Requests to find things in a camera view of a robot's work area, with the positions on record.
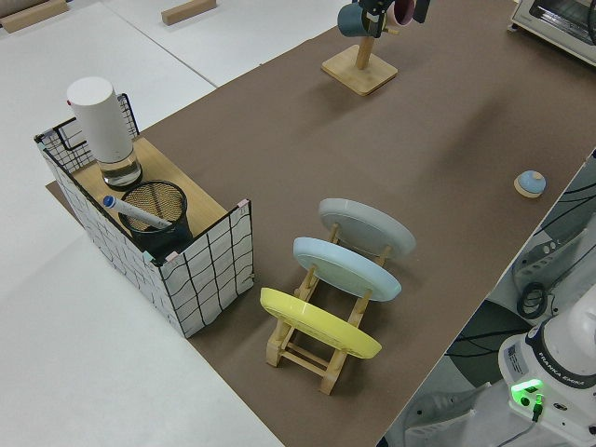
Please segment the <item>marker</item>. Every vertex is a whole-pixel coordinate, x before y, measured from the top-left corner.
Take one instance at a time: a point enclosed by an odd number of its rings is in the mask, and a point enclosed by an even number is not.
[[[167,228],[171,225],[171,222],[161,219],[150,212],[141,210],[134,205],[130,205],[123,200],[119,200],[114,196],[105,196],[103,198],[103,206],[121,214],[125,214],[128,217],[132,217],[133,219],[137,219],[157,229]]]

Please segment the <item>black mesh pen holder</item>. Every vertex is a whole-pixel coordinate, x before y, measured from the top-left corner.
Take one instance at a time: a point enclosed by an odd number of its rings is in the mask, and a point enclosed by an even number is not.
[[[176,184],[165,181],[139,183],[129,189],[121,200],[171,222],[166,228],[155,228],[118,213],[120,222],[130,231],[137,246],[148,251],[157,261],[163,261],[173,251],[183,251],[193,241],[186,218],[186,195]]]

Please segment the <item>brown mat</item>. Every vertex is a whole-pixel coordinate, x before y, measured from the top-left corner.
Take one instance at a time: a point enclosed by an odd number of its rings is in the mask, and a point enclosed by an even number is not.
[[[253,201],[256,285],[190,342],[286,445],[374,446],[593,148],[594,70],[508,33],[513,8],[433,2],[425,25],[377,41],[400,72],[369,97],[320,70],[357,43],[331,30],[143,133],[224,208]],[[527,169],[547,177],[539,199],[513,188]],[[258,302],[263,286],[300,283],[292,242],[326,236],[328,196],[383,210],[418,241],[387,265],[402,294],[360,326],[383,350],[348,359],[330,397],[313,373],[265,364],[275,321]],[[353,304],[328,287],[313,303],[344,317]]]

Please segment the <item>grid pattern box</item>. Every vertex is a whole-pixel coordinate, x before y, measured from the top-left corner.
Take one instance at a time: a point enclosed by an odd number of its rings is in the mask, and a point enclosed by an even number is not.
[[[118,96],[131,138],[139,135],[126,94]],[[75,118],[35,137],[78,221],[116,270],[182,336],[212,323],[253,285],[251,202],[240,201],[170,261],[158,263],[73,176],[94,163]]]

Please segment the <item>plate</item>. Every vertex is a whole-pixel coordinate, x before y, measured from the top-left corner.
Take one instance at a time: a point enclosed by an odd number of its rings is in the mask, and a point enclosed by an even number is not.
[[[371,359],[381,350],[379,342],[347,321],[287,293],[261,289],[261,305],[276,318],[320,342],[360,359]]]
[[[371,301],[391,301],[401,292],[400,283],[383,267],[326,240],[298,237],[293,252],[306,270],[316,266],[317,278],[360,298],[372,291]]]
[[[405,256],[416,246],[408,228],[384,212],[353,200],[326,198],[318,205],[318,215],[329,230],[339,224],[339,240],[372,256],[380,256],[387,245],[391,252],[386,258]]]

